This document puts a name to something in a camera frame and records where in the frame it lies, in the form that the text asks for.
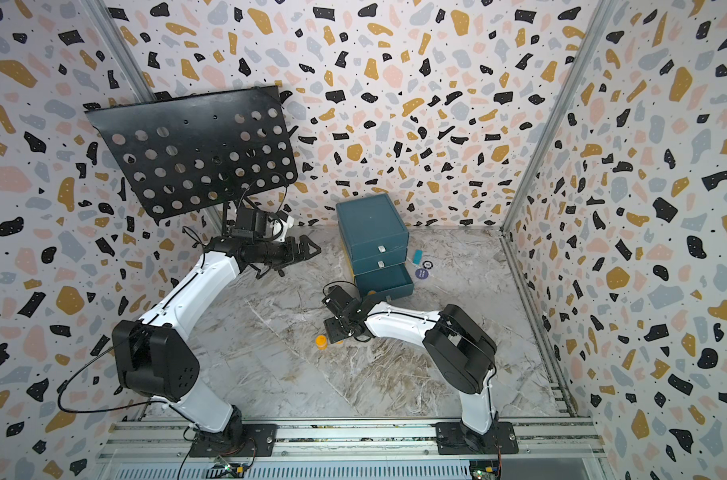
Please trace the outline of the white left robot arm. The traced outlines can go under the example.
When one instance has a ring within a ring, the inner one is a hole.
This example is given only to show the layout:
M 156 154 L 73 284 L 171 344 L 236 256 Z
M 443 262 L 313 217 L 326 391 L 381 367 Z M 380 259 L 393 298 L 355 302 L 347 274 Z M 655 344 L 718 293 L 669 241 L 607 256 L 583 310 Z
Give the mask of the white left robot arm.
M 246 268 L 264 265 L 258 277 L 269 271 L 283 274 L 285 267 L 320 252 L 306 235 L 282 241 L 213 238 L 171 294 L 139 320 L 124 320 L 113 328 L 120 385 L 186 418 L 197 430 L 193 448 L 199 453 L 237 452 L 245 442 L 241 413 L 199 378 L 199 361 L 187 340 L 211 302 Z

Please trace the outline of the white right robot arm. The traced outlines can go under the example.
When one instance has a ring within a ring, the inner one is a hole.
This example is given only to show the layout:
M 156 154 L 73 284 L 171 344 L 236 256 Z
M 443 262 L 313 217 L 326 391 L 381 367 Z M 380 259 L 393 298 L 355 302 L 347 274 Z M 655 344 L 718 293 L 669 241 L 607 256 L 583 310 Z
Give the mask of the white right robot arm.
M 440 444 L 473 453 L 501 450 L 491 436 L 499 426 L 493 405 L 497 344 L 459 306 L 449 304 L 439 311 L 409 310 L 375 302 L 372 295 L 356 299 L 338 285 L 329 288 L 322 303 L 331 313 L 324 322 L 331 343 L 348 338 L 361 342 L 389 338 L 427 352 L 461 400 L 461 438 L 443 438 Z

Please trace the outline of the teal drawer cabinet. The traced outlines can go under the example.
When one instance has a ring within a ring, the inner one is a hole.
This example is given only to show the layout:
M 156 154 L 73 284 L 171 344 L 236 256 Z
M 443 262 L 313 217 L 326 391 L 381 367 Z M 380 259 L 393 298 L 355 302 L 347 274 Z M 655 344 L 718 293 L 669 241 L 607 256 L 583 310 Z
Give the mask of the teal drawer cabinet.
M 336 206 L 338 227 L 353 282 L 363 297 L 377 301 L 413 294 L 405 266 L 409 230 L 387 194 L 356 198 Z

